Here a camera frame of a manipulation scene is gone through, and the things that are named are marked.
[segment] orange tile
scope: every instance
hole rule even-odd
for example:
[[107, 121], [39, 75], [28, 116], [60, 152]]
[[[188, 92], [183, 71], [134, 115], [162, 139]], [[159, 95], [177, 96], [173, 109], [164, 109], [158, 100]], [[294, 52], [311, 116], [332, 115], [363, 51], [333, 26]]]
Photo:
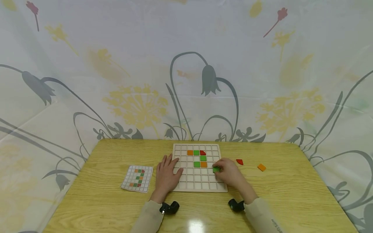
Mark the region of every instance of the orange tile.
[[258, 168], [259, 168], [261, 171], [264, 171], [264, 170], [267, 169], [263, 164], [259, 164], [259, 165], [258, 165]]

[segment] red triangular tile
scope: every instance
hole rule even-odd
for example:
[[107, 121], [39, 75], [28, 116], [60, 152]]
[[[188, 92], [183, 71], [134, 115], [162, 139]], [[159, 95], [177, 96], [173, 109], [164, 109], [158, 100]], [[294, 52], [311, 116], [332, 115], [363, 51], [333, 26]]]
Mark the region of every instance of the red triangular tile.
[[242, 160], [236, 160], [239, 164], [243, 165], [244, 162]]

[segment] hand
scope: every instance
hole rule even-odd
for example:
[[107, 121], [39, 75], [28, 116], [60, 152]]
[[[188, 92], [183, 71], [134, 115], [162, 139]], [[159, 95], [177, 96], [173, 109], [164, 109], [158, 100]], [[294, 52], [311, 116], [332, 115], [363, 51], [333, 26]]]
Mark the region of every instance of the hand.
[[238, 189], [240, 186], [247, 183], [236, 164], [228, 158], [221, 158], [212, 166], [220, 167], [220, 172], [215, 172], [216, 177], [233, 188]]
[[250, 204], [258, 198], [252, 186], [246, 181], [237, 165], [232, 160], [221, 158], [212, 166], [220, 167], [220, 172], [215, 172], [216, 177], [227, 185], [237, 189], [244, 199], [245, 204]]
[[173, 173], [173, 168], [178, 158], [172, 160], [172, 154], [167, 157], [164, 155], [163, 160], [157, 166], [156, 173], [156, 189], [150, 197], [150, 200], [161, 204], [166, 199], [169, 192], [176, 188], [183, 172], [182, 168], [179, 168], [176, 174]]

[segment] wooden grid board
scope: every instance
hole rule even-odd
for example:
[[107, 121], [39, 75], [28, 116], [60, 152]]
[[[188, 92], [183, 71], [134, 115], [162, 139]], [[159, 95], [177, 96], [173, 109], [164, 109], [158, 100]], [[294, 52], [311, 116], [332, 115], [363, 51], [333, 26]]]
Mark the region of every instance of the wooden grid board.
[[218, 180], [212, 165], [221, 159], [218, 144], [174, 144], [172, 159], [179, 158], [174, 174], [183, 168], [177, 192], [228, 192], [228, 187]]

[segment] green tile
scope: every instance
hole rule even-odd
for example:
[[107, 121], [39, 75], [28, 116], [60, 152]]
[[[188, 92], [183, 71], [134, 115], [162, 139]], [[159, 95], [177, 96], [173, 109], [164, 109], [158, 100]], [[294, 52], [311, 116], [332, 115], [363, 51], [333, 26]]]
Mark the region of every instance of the green tile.
[[213, 167], [212, 171], [213, 171], [213, 173], [215, 173], [216, 171], [220, 171], [220, 168], [219, 167]]

